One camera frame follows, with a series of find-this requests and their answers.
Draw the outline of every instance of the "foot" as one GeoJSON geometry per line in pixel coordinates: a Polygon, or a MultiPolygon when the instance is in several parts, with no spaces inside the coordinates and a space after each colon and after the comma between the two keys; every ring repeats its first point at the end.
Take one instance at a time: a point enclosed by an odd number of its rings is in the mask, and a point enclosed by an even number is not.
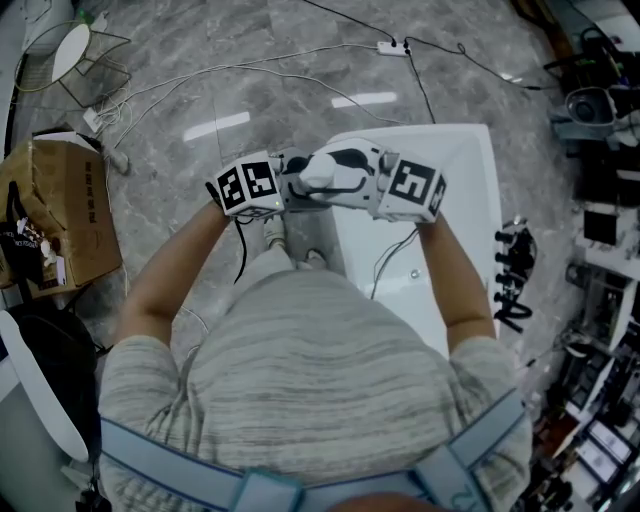
{"type": "Polygon", "coordinates": [[[267,249],[271,249],[274,244],[286,248],[286,234],[284,231],[284,222],[281,215],[274,215],[273,217],[264,221],[264,239],[267,243],[267,249]]]}
{"type": "Polygon", "coordinates": [[[307,251],[307,257],[304,261],[305,263],[311,265],[311,267],[315,270],[327,269],[327,260],[324,257],[324,254],[322,254],[322,252],[320,252],[318,249],[309,249],[307,251]]]}

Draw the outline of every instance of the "gray pants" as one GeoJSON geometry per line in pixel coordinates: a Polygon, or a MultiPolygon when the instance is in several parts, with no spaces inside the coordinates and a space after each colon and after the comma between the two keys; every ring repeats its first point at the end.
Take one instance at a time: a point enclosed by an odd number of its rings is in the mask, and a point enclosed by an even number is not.
{"type": "Polygon", "coordinates": [[[324,270],[326,265],[322,260],[310,259],[309,261],[292,260],[280,244],[263,252],[253,260],[245,269],[242,277],[231,290],[231,307],[238,298],[249,288],[267,277],[289,270],[324,270]]]}

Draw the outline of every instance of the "marble floor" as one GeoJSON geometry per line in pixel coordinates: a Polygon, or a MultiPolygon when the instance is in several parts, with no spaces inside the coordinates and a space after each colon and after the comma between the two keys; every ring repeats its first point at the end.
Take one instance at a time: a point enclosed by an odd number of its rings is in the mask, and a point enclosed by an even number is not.
{"type": "MultiPolygon", "coordinates": [[[[500,73],[523,82],[553,84],[540,67],[551,60],[546,38],[520,19],[508,0],[366,0],[324,5],[382,27],[398,38],[407,34],[447,47],[462,42],[470,55],[500,73]]],[[[132,72],[132,91],[175,76],[223,63],[251,61],[319,47],[353,43],[375,45],[382,36],[366,27],[319,10],[300,0],[87,0],[80,5],[109,12],[108,31],[132,44],[113,58],[132,72]]],[[[538,244],[538,260],[523,302],[534,312],[518,335],[504,328],[501,340],[520,366],[549,347],[579,307],[581,294],[564,281],[571,255],[572,186],[576,169],[553,138],[547,110],[562,98],[557,90],[529,92],[505,84],[463,58],[426,46],[414,46],[414,59],[439,123],[484,123],[491,133],[504,219],[529,219],[538,244]]],[[[393,92],[396,101],[368,105],[379,117],[429,123],[417,81],[404,58],[380,57],[362,47],[341,47],[259,64],[284,74],[313,77],[348,95],[393,92]]],[[[130,100],[134,118],[162,98],[173,85],[130,100]]],[[[67,122],[87,132],[77,106],[54,86],[21,99],[14,142],[31,130],[67,122]]],[[[156,249],[207,201],[204,180],[235,157],[267,148],[297,146],[313,150],[339,132],[390,126],[355,106],[333,108],[336,94],[317,83],[241,69],[191,78],[150,110],[122,140],[131,172],[111,172],[113,216],[129,279],[156,249]],[[214,120],[242,116],[246,122],[190,138],[189,129],[214,120]]],[[[129,111],[110,126],[104,140],[115,143],[129,124],[129,111]]],[[[297,226],[312,226],[313,218],[297,226]]],[[[294,252],[302,252],[317,230],[295,232],[294,252]]],[[[262,250],[260,226],[246,229],[249,259],[262,250]]],[[[215,322],[223,293],[238,270],[240,243],[229,228],[207,262],[186,306],[208,325],[215,322]]],[[[100,279],[78,306],[94,335],[108,340],[124,296],[124,273],[100,279]]],[[[203,336],[200,323],[181,312],[175,324],[176,358],[203,336]]],[[[551,372],[547,359],[521,370],[528,395],[551,372]]]]}

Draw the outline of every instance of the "blue strap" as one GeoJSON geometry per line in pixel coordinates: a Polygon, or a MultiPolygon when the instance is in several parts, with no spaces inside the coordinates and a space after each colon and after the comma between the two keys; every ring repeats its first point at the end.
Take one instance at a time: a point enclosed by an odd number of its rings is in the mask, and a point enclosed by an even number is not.
{"type": "Polygon", "coordinates": [[[525,416],[520,393],[513,389],[449,441],[451,451],[467,468],[475,468],[525,416]]]}
{"type": "Polygon", "coordinates": [[[491,509],[470,471],[493,453],[523,417],[523,404],[514,390],[416,465],[414,471],[422,486],[412,478],[412,471],[398,471],[302,490],[294,481],[281,477],[256,471],[243,476],[208,464],[106,418],[101,418],[102,453],[176,496],[223,512],[326,512],[356,496],[397,492],[424,499],[425,490],[443,507],[487,512],[491,509]]]}
{"type": "Polygon", "coordinates": [[[251,469],[240,484],[232,512],[293,512],[302,494],[295,480],[251,469]]]}

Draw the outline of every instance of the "white table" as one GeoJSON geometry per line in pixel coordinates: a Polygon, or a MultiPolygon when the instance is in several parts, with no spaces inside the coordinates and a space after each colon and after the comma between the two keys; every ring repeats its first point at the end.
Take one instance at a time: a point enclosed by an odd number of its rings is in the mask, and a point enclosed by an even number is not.
{"type": "MultiPolygon", "coordinates": [[[[502,213],[487,127],[452,124],[379,128],[342,133],[329,142],[349,137],[406,149],[431,160],[434,155],[455,154],[444,169],[449,183],[441,211],[485,283],[493,311],[497,311],[499,305],[493,302],[498,291],[494,277],[501,265],[494,260],[500,249],[494,235],[502,227],[502,213]]],[[[334,207],[332,212],[346,276],[368,296],[373,289],[376,260],[387,247],[409,235],[414,225],[374,221],[360,210],[334,207]]],[[[391,259],[375,298],[405,320],[425,343],[448,357],[445,326],[418,240],[391,259]]]]}

